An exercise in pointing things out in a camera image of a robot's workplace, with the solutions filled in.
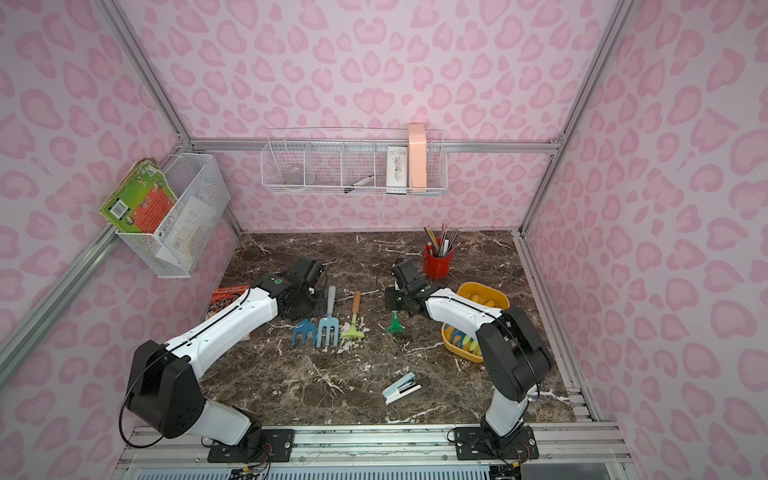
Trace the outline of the yellow handle teal fork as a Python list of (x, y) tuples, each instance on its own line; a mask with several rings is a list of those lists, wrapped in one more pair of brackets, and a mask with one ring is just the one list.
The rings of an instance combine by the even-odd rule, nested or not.
[(291, 340), (293, 348), (301, 346), (314, 347), (317, 336), (317, 325), (312, 319), (301, 320), (294, 328)]

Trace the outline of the white handle lightblue fork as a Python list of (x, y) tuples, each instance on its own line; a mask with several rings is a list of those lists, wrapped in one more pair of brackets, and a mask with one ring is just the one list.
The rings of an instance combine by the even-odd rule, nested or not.
[(336, 299), (336, 287), (331, 285), (327, 289), (326, 315), (321, 318), (317, 326), (317, 348), (337, 347), (340, 338), (339, 320), (334, 316)]

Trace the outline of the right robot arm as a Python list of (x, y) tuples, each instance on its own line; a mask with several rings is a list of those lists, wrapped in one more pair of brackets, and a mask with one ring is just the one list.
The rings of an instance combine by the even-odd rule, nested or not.
[(494, 393), (481, 425), (500, 438), (524, 425), (528, 394), (547, 377), (555, 360), (524, 310), (484, 306), (430, 282), (408, 259), (392, 265), (394, 284), (386, 308), (407, 311), (454, 327), (479, 342)]

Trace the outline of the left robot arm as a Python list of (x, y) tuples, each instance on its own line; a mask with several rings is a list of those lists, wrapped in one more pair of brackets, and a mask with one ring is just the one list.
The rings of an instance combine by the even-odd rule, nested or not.
[(281, 317), (302, 320), (325, 306), (316, 288), (325, 271), (319, 261), (299, 258), (288, 270), (267, 274), (229, 306), (164, 343), (148, 340), (133, 354), (118, 420), (129, 411), (161, 437), (199, 435), (227, 447), (250, 447), (259, 422), (234, 407), (208, 399), (199, 380), (251, 332)]

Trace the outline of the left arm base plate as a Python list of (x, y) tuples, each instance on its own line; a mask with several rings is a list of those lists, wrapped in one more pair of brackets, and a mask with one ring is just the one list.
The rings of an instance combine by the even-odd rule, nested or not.
[(209, 448), (207, 461), (212, 464), (286, 463), (291, 457), (295, 435), (294, 429), (254, 427), (235, 446), (214, 441)]

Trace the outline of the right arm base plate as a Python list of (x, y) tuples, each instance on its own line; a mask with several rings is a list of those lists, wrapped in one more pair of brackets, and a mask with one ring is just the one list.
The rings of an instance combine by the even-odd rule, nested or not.
[(459, 460), (503, 460), (524, 463), (540, 457), (531, 427), (523, 425), (510, 435), (497, 436), (480, 426), (455, 427), (447, 435)]

